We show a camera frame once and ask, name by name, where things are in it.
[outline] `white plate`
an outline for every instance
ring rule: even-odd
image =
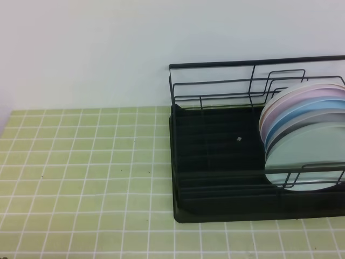
[[[282,138],[270,151],[265,169],[301,168],[315,163],[339,163],[345,165],[345,122],[323,122],[300,128]],[[297,182],[336,181],[342,171],[301,173]],[[274,185],[284,183],[288,174],[266,174]],[[289,177],[293,183],[297,173]],[[334,183],[295,185],[288,190],[318,190]]]

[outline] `green tile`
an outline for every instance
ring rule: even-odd
[[[61,119],[61,124],[60,126],[78,126],[79,125],[79,115],[68,115],[68,116],[63,116]]]
[[[106,212],[109,210],[124,210],[126,207],[126,197],[127,197],[126,194],[105,195],[103,211]]]
[[[61,127],[57,133],[57,138],[74,138],[77,127]]]
[[[56,197],[35,197],[31,212],[52,212]]]
[[[15,140],[11,151],[29,151],[32,146],[33,140],[18,139]]]
[[[85,195],[103,194],[106,189],[106,180],[86,181],[84,186]]]
[[[50,218],[50,214],[30,214],[25,231],[47,231]]]
[[[124,217],[123,212],[102,213],[100,230],[122,230]]]
[[[82,115],[80,126],[97,126],[98,117],[98,115]]]
[[[136,138],[135,149],[153,149],[153,138]]]
[[[1,231],[22,231],[24,228],[24,223],[26,220],[26,215],[6,215]]]
[[[0,251],[16,251],[20,239],[19,234],[0,233]]]
[[[98,229],[99,213],[78,214],[75,222],[76,231],[96,231]]]
[[[71,251],[91,252],[96,243],[96,233],[74,233]]]
[[[63,181],[60,195],[80,195],[84,181]]]
[[[36,139],[33,143],[33,151],[49,151],[53,146],[52,139]]]
[[[137,137],[154,137],[155,127],[154,126],[137,126],[136,136]]]
[[[69,152],[53,151],[48,159],[49,165],[65,165],[68,162]]]
[[[94,150],[113,149],[113,139],[95,139]]]
[[[99,125],[100,126],[111,126],[111,125],[116,125],[118,121],[118,116],[117,115],[101,115],[100,120],[99,120]]]
[[[88,163],[90,155],[90,151],[72,151],[70,157],[70,164]]]
[[[115,139],[114,149],[133,149],[134,138]]]
[[[43,179],[62,179],[65,172],[65,166],[46,166]]]
[[[99,127],[97,130],[97,138],[113,138],[115,137],[116,127]]]
[[[44,251],[63,252],[68,251],[71,233],[49,233]]]
[[[103,196],[83,196],[79,211],[99,212],[101,210]]]
[[[123,239],[123,251],[146,251],[147,233],[126,232]]]
[[[77,138],[94,138],[96,134],[96,127],[78,128]]]
[[[15,195],[34,195],[38,181],[18,181]]]
[[[131,163],[132,151],[114,151],[112,163]]]
[[[60,116],[46,116],[43,118],[42,127],[57,127],[61,121]]]
[[[71,150],[73,145],[73,139],[55,139],[52,150]]]
[[[129,186],[130,193],[150,193],[151,179],[131,179]]]
[[[88,168],[87,178],[89,179],[106,179],[108,177],[108,165],[90,165]]]
[[[49,153],[48,152],[33,152],[30,153],[27,159],[28,165],[44,165],[47,161]]]
[[[60,196],[58,197],[58,202],[56,204],[56,212],[76,212],[79,204],[80,197],[68,197]]]
[[[122,233],[99,233],[96,250],[99,252],[120,251],[121,240]]]
[[[37,133],[38,139],[52,139],[55,137],[57,128],[40,128]]]
[[[74,224],[74,214],[53,214],[50,231],[72,231]]]
[[[127,209],[128,210],[149,210],[150,196],[140,195],[140,194],[129,194]]]
[[[84,179],[87,166],[68,165],[66,169],[65,179]]]
[[[10,203],[9,213],[27,213],[30,210],[32,197],[13,197]]]
[[[111,151],[93,151],[91,155],[91,163],[110,163],[111,157]]]
[[[135,133],[135,126],[124,126],[124,127],[118,127],[116,129],[117,138],[134,137],[134,133]]]
[[[152,158],[153,158],[152,150],[135,150],[133,154],[134,163],[150,163],[152,162]]]
[[[38,127],[43,117],[25,117],[22,126],[23,127]]]
[[[41,251],[45,236],[45,233],[23,233],[19,251]]]
[[[148,230],[149,217],[147,212],[127,212],[125,230]]]
[[[107,193],[126,193],[128,182],[127,179],[108,180]]]
[[[17,139],[33,139],[36,136],[38,128],[21,128]]]
[[[57,195],[59,192],[60,181],[41,181],[37,190],[38,195]]]

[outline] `white grout line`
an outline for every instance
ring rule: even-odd
[[[25,159],[24,166],[23,166],[22,170],[24,170],[25,165],[27,164],[27,161],[29,160],[29,156],[30,156],[30,154],[31,154],[30,151],[31,151],[32,148],[33,148],[33,145],[34,145],[34,142],[35,142],[35,138],[37,137],[37,134],[38,134],[38,131],[39,131],[39,129],[40,129],[40,126],[41,126],[42,122],[43,122],[43,117],[41,118],[40,124],[39,124],[39,126],[38,126],[38,128],[37,128],[37,130],[36,130],[36,134],[35,134],[35,136],[34,136],[34,138],[33,138],[32,143],[31,143],[30,150],[29,150],[29,152],[27,153],[27,156],[26,156],[26,159]],[[40,178],[40,180],[39,180],[38,183],[37,183],[36,190],[35,190],[35,192],[34,192],[34,196],[37,195],[37,192],[38,192],[38,189],[39,189],[39,186],[40,186],[40,183],[41,183],[41,179],[42,179],[42,177]],[[13,195],[14,195],[14,192],[16,191],[16,189],[17,189],[17,186],[13,189]],[[23,225],[23,231],[22,231],[22,233],[20,234],[20,238],[19,238],[19,242],[18,242],[18,245],[17,245],[16,252],[19,250],[19,247],[20,247],[20,245],[22,244],[22,239],[23,239],[23,235],[24,235],[24,230],[25,230],[26,224],[27,224],[27,222],[28,222],[28,220],[29,220],[29,216],[30,216],[30,213],[31,213],[31,211],[32,211],[34,202],[35,202],[35,197],[34,197],[34,198],[32,199],[32,201],[31,201],[29,212],[27,213],[27,216],[26,216],[26,218],[25,218],[24,225]]]
[[[149,225],[148,225],[148,235],[147,235],[147,255],[146,259],[149,259],[149,251],[150,251],[150,228],[151,228],[151,207],[152,207],[152,190],[153,190],[153,175],[154,175],[154,161],[155,161],[155,135],[156,135],[156,127],[154,128],[153,133],[153,153],[152,153],[152,166],[151,166],[151,189],[150,189],[150,207],[149,207]]]
[[[79,121],[78,121],[78,125],[80,124],[81,122],[81,116],[79,116]],[[54,215],[54,212],[56,210],[56,206],[58,204],[58,200],[59,200],[59,195],[60,195],[60,192],[61,192],[61,189],[62,189],[62,186],[63,186],[63,182],[64,182],[64,178],[66,176],[66,172],[67,172],[67,165],[68,165],[68,162],[70,161],[70,158],[71,158],[71,154],[72,154],[72,149],[74,147],[74,143],[75,143],[75,137],[77,136],[77,132],[78,132],[78,127],[77,127],[77,130],[75,131],[75,135],[74,135],[74,139],[73,139],[73,142],[72,142],[72,147],[71,147],[71,150],[70,150],[70,153],[68,155],[68,159],[67,159],[67,164],[65,166],[65,169],[64,169],[64,174],[63,174],[63,178],[61,180],[61,183],[60,183],[60,186],[59,186],[59,190],[58,190],[58,193],[56,195],[56,199],[55,199],[55,204],[54,204],[54,207],[53,207],[53,211],[52,211],[52,215],[49,219],[49,223],[48,223],[48,231],[50,230],[50,227],[51,227],[51,224],[52,224],[52,221],[53,221],[53,215]],[[42,259],[42,256],[43,256],[43,251],[45,249],[45,246],[46,246],[46,243],[47,243],[47,239],[48,239],[48,234],[46,234],[45,238],[44,238],[44,242],[43,242],[43,246],[42,246],[42,250],[41,250],[41,255],[40,255],[40,259]]]
[[[138,121],[138,113],[136,114],[136,117],[135,117],[135,123],[137,123],[137,121]],[[136,126],[134,128],[134,136],[136,136]],[[125,239],[126,217],[127,217],[127,208],[128,208],[128,198],[129,198],[129,186],[130,186],[130,180],[131,180],[130,178],[132,177],[132,169],[133,169],[134,147],[135,147],[135,142],[133,142],[132,160],[131,160],[132,163],[130,164],[130,170],[129,170],[129,181],[128,181],[128,187],[127,187],[125,215],[123,219],[123,229],[122,229],[122,238],[121,238],[120,259],[122,259],[122,255],[123,255],[123,244],[124,244],[124,239]]]
[[[119,117],[120,117],[120,116],[117,117],[116,125],[119,123]],[[111,153],[111,157],[110,157],[110,162],[113,160],[114,147],[115,147],[115,140],[116,140],[116,133],[117,133],[117,131],[118,131],[118,129],[117,129],[117,127],[116,127],[116,128],[115,128],[115,135],[114,135],[114,138],[113,138],[113,148],[112,148],[112,153]],[[95,247],[94,247],[94,250],[93,250],[93,259],[96,258],[97,245],[98,245],[98,238],[99,238],[99,231],[100,231],[101,220],[102,220],[102,215],[103,215],[104,200],[105,200],[105,197],[106,197],[106,195],[107,195],[107,188],[108,188],[108,182],[109,182],[110,171],[111,171],[111,165],[109,164],[109,166],[108,166],[108,174],[107,174],[107,182],[106,182],[106,186],[105,186],[105,190],[104,190],[104,196],[103,196],[102,205],[101,205],[101,213],[100,213],[99,219],[98,219],[96,241],[95,241]]]

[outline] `dish rack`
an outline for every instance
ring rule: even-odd
[[[174,218],[180,223],[300,219],[345,215],[345,163],[303,165],[301,168],[265,170],[265,150],[258,121],[265,103],[286,87],[273,89],[275,82],[287,80],[337,79],[341,76],[307,76],[306,70],[273,70],[266,77],[255,77],[261,66],[336,62],[345,56],[285,58],[238,62],[189,63],[169,65],[171,93],[170,144]],[[174,83],[171,72],[203,68],[250,67],[249,78]],[[277,77],[289,73],[300,76]],[[259,91],[253,84],[263,82]],[[246,83],[241,92],[175,95],[177,87]],[[224,104],[206,106],[206,101]],[[229,104],[234,100],[244,104]],[[198,102],[181,107],[179,104]],[[334,186],[314,191],[288,190],[300,174],[342,171]],[[285,182],[271,184],[266,174],[287,174]],[[298,176],[288,183],[292,173]]]

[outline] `tile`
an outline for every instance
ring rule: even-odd
[[[124,218],[123,212],[102,213],[100,230],[122,230]]]
[[[151,179],[131,179],[129,186],[130,193],[150,193],[151,192]]]
[[[120,251],[122,233],[108,233],[100,232],[98,234],[97,251],[108,252],[108,251]]]
[[[227,251],[225,233],[206,232],[201,237],[203,251]]]
[[[80,212],[99,212],[103,196],[84,196],[81,198]]]
[[[58,202],[56,204],[56,212],[76,212],[79,204],[80,197],[58,197]]]
[[[50,218],[50,214],[30,214],[25,231],[47,231]]]
[[[115,137],[116,128],[114,126],[110,127],[99,127],[97,130],[97,138],[113,138]]]
[[[98,229],[99,213],[81,213],[75,222],[76,231],[96,231]]]
[[[150,196],[140,194],[128,195],[128,210],[149,210],[150,209]]]
[[[30,210],[32,197],[13,197],[10,203],[9,213],[27,213]]]
[[[123,251],[146,251],[147,233],[125,232],[123,239]]]
[[[330,231],[308,231],[308,239],[312,250],[336,250]]]
[[[19,243],[20,233],[0,233],[0,251],[16,251]]]
[[[149,213],[127,212],[125,230],[148,230]]]
[[[281,251],[278,232],[255,232],[254,238],[258,251]]]
[[[285,251],[308,251],[308,243],[304,231],[292,231],[280,233],[282,245]]]
[[[84,181],[63,181],[60,195],[80,195]]]
[[[151,232],[150,251],[174,251],[174,233]]]
[[[65,252],[70,245],[71,233],[49,233],[44,251]]]
[[[45,236],[45,233],[24,233],[19,251],[41,252]]]
[[[41,181],[37,190],[37,195],[57,195],[61,181]]]
[[[127,179],[108,180],[107,193],[126,193],[128,183]]]
[[[176,232],[176,251],[200,251],[199,233]]]
[[[126,194],[105,195],[103,210],[125,210],[126,197]]]
[[[231,251],[254,251],[254,241],[251,232],[230,232],[227,234]]]
[[[174,217],[172,213],[151,212],[150,230],[173,230]]]
[[[26,215],[8,214],[5,216],[0,230],[1,231],[21,231],[24,228],[25,220],[26,220]]]
[[[75,214],[53,214],[49,231],[72,231]]]
[[[31,212],[52,212],[56,197],[35,197]]]

